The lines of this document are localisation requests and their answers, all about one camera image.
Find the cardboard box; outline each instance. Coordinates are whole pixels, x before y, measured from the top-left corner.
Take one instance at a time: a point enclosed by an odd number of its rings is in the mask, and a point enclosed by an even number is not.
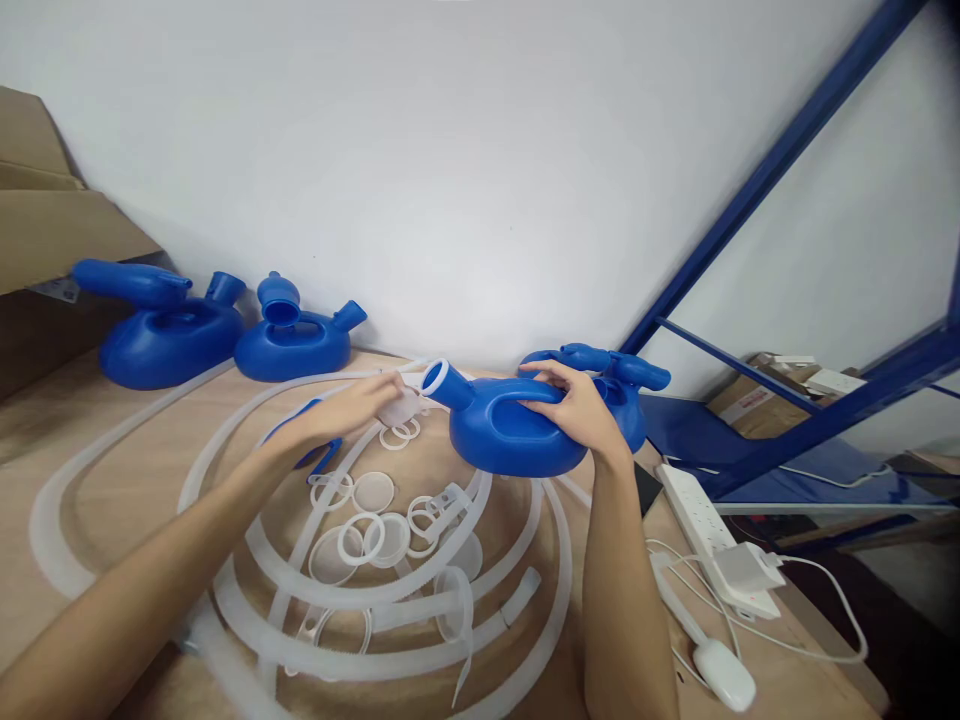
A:
[[[0,87],[0,400],[99,345],[131,314],[118,300],[27,288],[68,275],[83,258],[160,251],[70,170],[40,98]]]
[[[832,398],[813,395],[803,383],[821,369],[819,365],[791,365],[775,362],[773,353],[757,353],[748,365],[777,380],[818,405],[829,405]],[[801,410],[755,380],[740,375],[707,404],[707,409],[750,440],[765,440],[782,435],[799,425],[810,413]]]

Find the label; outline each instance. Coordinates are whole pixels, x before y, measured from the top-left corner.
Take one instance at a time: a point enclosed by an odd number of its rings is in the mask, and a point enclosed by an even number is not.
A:
[[[756,390],[751,390],[742,398],[733,403],[730,407],[720,413],[717,417],[723,420],[727,425],[733,425],[754,408],[760,407],[770,398],[776,397],[776,393],[767,390],[763,385]]]
[[[80,286],[77,285],[72,277],[48,280],[45,283],[33,285],[27,289],[35,293],[40,293],[41,295],[46,295],[47,297],[52,297],[54,300],[62,300],[71,305],[76,304],[77,296],[80,294]]]

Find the blue shelf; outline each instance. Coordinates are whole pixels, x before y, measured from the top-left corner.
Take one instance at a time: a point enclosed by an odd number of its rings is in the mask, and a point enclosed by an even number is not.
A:
[[[663,455],[715,467],[734,464],[769,442],[740,437],[707,410],[704,403],[694,400],[641,394],[640,406],[647,418],[647,437]],[[880,467],[875,459],[839,438],[827,440],[787,465],[841,483],[851,483]],[[712,497],[711,485],[716,484],[716,476],[693,468],[685,469],[697,476]],[[764,473],[715,501],[758,506],[850,505],[851,509],[862,505],[883,505],[891,510],[903,506],[953,507],[895,473],[875,478],[857,488],[844,489],[780,469]]]

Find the white mouse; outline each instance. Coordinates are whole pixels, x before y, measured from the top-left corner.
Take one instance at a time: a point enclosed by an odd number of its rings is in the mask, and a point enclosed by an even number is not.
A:
[[[720,701],[734,712],[744,712],[757,696],[757,684],[737,656],[719,640],[708,638],[693,651],[701,677]]]

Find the forearm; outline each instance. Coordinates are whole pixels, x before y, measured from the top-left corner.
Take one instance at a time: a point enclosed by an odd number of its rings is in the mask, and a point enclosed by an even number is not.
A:
[[[679,717],[666,613],[644,545],[633,457],[594,454],[583,571],[585,694],[593,720]]]
[[[0,717],[105,717],[304,452],[277,433],[78,598],[0,677]]]

